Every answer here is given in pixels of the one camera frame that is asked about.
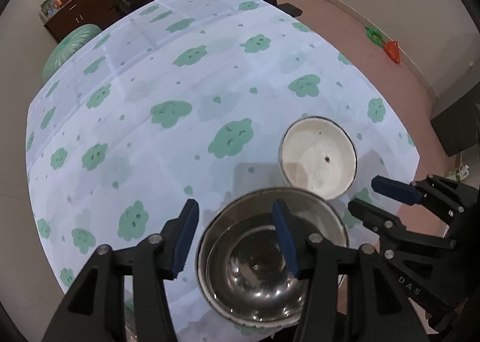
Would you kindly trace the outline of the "right hand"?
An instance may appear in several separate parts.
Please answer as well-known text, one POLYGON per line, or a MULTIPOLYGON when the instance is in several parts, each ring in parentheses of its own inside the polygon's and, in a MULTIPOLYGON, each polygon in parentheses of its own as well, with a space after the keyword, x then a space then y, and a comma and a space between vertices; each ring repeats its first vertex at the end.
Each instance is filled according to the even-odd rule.
POLYGON ((462 312, 468 300, 457 305, 453 310, 448 310, 445 314, 431 314, 425 312, 425 319, 428 326, 433 329, 436 334, 448 333, 461 320, 462 312))

